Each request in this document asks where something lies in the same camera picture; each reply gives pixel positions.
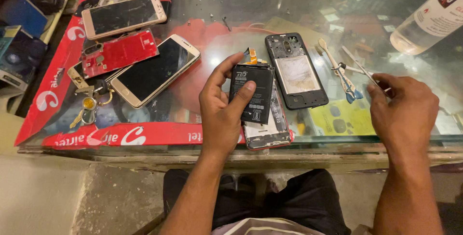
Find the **phone screen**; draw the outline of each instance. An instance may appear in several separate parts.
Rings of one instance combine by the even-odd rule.
[[[117,77],[140,101],[194,59],[193,54],[171,38],[160,44],[158,49],[159,55],[137,62]]]
[[[90,9],[95,34],[158,20],[151,0],[128,0]]]

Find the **cleaning solution bottle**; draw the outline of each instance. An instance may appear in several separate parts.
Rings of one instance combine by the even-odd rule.
[[[403,54],[417,55],[463,25],[463,0],[428,0],[391,34]]]

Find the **glass tabletop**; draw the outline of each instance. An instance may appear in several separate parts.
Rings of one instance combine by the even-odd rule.
[[[200,123],[198,94],[207,77],[227,56],[255,48],[257,57],[271,62],[264,44],[270,34],[299,33],[308,49],[329,103],[317,108],[289,110],[284,105],[294,144],[379,142],[371,125],[369,78],[346,70],[364,98],[349,104],[331,70],[327,54],[318,46],[324,38],[334,59],[359,69],[342,50],[345,46],[370,72],[411,76],[425,82],[440,99],[434,141],[462,141],[463,96],[460,28],[420,55],[404,55],[389,37],[426,0],[172,0],[167,24],[151,26],[164,40],[179,34],[201,50],[201,60],[142,109],[122,99],[100,108],[96,124],[172,121]],[[229,90],[229,80],[223,90]],[[65,113],[49,122],[42,135],[72,132],[69,124],[80,111],[80,98],[69,101]]]

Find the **cracked phone screen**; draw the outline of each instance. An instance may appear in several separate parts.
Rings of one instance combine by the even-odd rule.
[[[307,56],[275,59],[275,63],[287,94],[321,89]]]
[[[95,34],[158,20],[151,0],[128,0],[90,9]]]

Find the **human hand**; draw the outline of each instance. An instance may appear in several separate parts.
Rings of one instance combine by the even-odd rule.
[[[224,163],[233,152],[241,130],[241,114],[256,90],[248,81],[228,104],[228,93],[222,91],[232,68],[243,59],[243,53],[229,56],[212,72],[200,93],[203,148],[201,155]]]
[[[371,96],[371,120],[374,130],[393,160],[405,162],[416,157],[427,158],[431,130],[439,110],[439,99],[429,87],[410,77],[375,73],[383,89],[391,88],[386,101],[375,85],[367,90]]]

